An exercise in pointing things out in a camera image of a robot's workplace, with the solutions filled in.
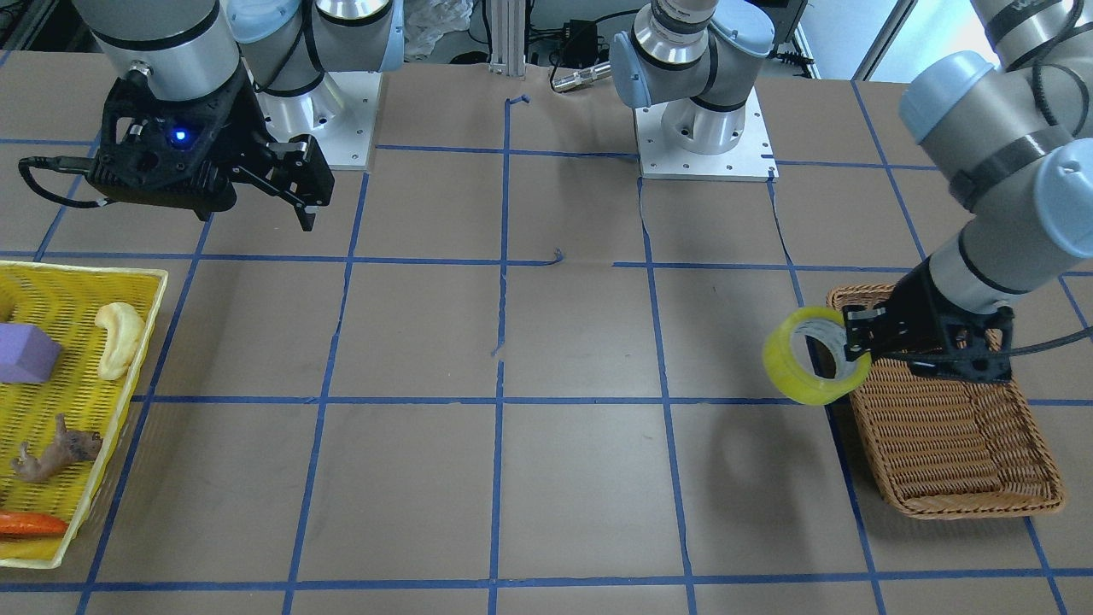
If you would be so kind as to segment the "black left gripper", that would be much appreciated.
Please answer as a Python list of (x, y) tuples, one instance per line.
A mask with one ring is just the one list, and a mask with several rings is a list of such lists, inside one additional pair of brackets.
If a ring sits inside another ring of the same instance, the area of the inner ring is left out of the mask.
[(918, 365), (992, 365), (1014, 354), (1010, 307), (975, 314), (949, 299), (932, 275), (932, 258), (889, 287), (842, 288), (843, 357), (905, 354)]

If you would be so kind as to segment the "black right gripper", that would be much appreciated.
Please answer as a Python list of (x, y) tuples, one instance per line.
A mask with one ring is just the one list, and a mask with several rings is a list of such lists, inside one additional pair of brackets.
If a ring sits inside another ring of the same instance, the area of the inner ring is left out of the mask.
[(312, 232), (334, 178), (316, 137), (277, 143), (269, 135), (244, 66), (193, 100), (161, 100), (134, 69), (114, 82), (102, 113), (103, 196), (188, 209), (204, 223), (235, 206), (235, 184), (284, 200), (301, 229)]

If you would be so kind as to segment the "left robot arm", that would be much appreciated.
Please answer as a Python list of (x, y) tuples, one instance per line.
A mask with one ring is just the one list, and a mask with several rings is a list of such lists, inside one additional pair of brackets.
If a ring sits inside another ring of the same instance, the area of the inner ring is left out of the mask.
[[(951, 54), (914, 78), (900, 117), (971, 214), (878, 307), (845, 307), (845, 354), (988, 367), (1090, 335), (1012, 348), (1014, 303), (1090, 258), (1090, 3), (976, 1), (1000, 67)], [(772, 47), (745, 1), (653, 1), (610, 44), (628, 108), (674, 104), (682, 147), (714, 151)]]

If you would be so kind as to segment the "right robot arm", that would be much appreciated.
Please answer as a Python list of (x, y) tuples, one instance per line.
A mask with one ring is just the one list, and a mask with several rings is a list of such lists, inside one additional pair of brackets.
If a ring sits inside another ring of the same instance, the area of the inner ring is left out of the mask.
[(401, 1), (78, 1), (117, 80), (98, 151), (55, 161), (115, 202), (225, 213), (246, 184), (312, 230), (334, 188), (328, 147), (350, 132), (337, 73), (406, 58)]

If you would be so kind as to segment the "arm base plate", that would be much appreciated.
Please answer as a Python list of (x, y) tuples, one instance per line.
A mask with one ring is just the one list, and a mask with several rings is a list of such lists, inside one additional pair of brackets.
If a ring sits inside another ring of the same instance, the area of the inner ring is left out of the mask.
[(640, 177), (774, 182), (780, 177), (757, 90), (743, 108), (714, 113), (694, 100), (634, 110)]
[(381, 73), (328, 73), (312, 92), (296, 97), (259, 93), (257, 100), (266, 128), (281, 143), (308, 133), (332, 170), (366, 172), (381, 84)]

